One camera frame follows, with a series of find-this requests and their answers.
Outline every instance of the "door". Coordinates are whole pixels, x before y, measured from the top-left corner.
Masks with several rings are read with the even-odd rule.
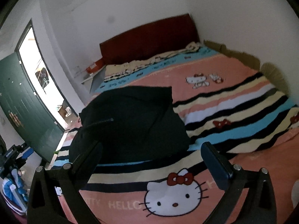
[[[0,106],[24,141],[51,162],[64,129],[35,93],[16,52],[0,61]]]

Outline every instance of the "brown wooden headboard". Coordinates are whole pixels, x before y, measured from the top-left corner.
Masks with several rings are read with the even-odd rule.
[[[157,54],[183,49],[198,42],[189,14],[158,20],[126,31],[100,44],[107,65],[146,60]]]

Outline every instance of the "black garment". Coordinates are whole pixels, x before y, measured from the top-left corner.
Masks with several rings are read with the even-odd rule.
[[[137,162],[186,151],[190,139],[172,108],[171,87],[130,86],[106,91],[80,113],[69,159],[95,139],[102,143],[100,163]]]

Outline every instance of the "hello kitty bed sheet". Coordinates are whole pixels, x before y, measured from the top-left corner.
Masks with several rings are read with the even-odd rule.
[[[95,97],[128,85],[171,86],[174,111],[184,121],[192,144],[187,152],[165,159],[99,164],[80,193],[101,223],[203,223],[223,195],[201,158],[200,147],[206,141],[245,169],[269,169],[278,223],[285,221],[292,211],[287,196],[299,178],[293,167],[299,166],[293,157],[299,154],[299,130],[289,129],[299,120],[299,108],[261,73],[201,47],[106,77]],[[75,134],[69,133],[53,168],[68,162]],[[63,197],[60,200],[67,217],[76,223]]]

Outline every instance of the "red bow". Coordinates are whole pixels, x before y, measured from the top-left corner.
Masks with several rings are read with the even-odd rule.
[[[218,128],[218,129],[222,129],[223,126],[225,125],[231,125],[231,122],[227,119],[224,119],[222,121],[213,121],[213,124]]]
[[[177,184],[190,185],[192,184],[193,180],[194,177],[192,173],[186,173],[184,176],[180,176],[177,173],[170,173],[167,178],[167,185],[168,186],[174,186]]]
[[[299,121],[299,113],[296,116],[293,116],[290,120],[292,124],[297,123]]]

